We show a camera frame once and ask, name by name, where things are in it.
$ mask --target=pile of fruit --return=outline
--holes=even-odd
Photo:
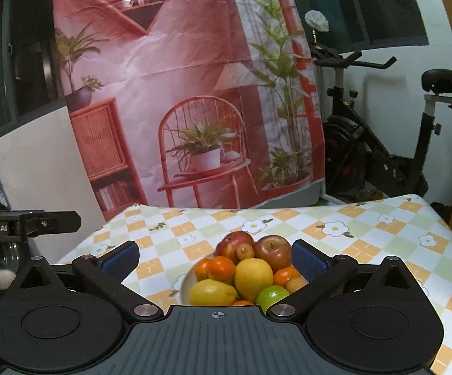
[[[292,247],[279,235],[254,242],[247,232],[232,232],[216,247],[213,258],[193,270],[197,283],[189,291],[194,306],[259,305],[263,311],[307,282],[292,266]]]

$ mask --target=crosshair symbol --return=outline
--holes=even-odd
[[[212,316],[213,318],[219,320],[220,318],[223,318],[224,316],[227,316],[227,314],[224,314],[223,312],[220,312],[219,310],[217,312],[214,312],[212,314],[209,314],[209,316]]]

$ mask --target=exercise bike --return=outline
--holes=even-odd
[[[389,153],[365,121],[354,110],[358,92],[351,90],[351,101],[344,100],[344,70],[350,66],[388,69],[397,59],[393,56],[384,64],[358,61],[362,52],[342,57],[337,51],[314,44],[310,46],[315,66],[335,69],[334,87],[327,90],[332,97],[332,114],[324,123],[325,177],[327,194],[343,200],[365,201],[366,183],[385,196],[404,194],[424,196],[428,183],[422,173],[428,153],[431,134],[441,133],[441,125],[434,123],[437,102],[449,104],[452,97],[452,71],[431,69],[422,75],[421,83],[426,94],[424,113],[413,158]]]

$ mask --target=white wall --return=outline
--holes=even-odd
[[[356,111],[393,154],[414,156],[424,111],[420,77],[433,68],[452,69],[452,31],[442,0],[417,0],[429,46],[406,46],[363,52],[361,60],[383,63],[391,56],[398,62],[387,70],[350,67],[344,74],[345,92],[359,91]],[[332,86],[334,74],[324,70],[325,86]],[[329,105],[325,113],[329,114]],[[428,202],[452,205],[452,110],[437,104],[435,122],[442,125],[440,136],[433,134],[424,176]]]
[[[76,233],[33,240],[50,263],[104,224],[66,107],[0,138],[0,181],[13,209],[73,210],[82,218]]]

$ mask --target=bike seat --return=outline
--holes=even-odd
[[[434,94],[452,93],[452,70],[431,69],[422,74],[422,88]]]

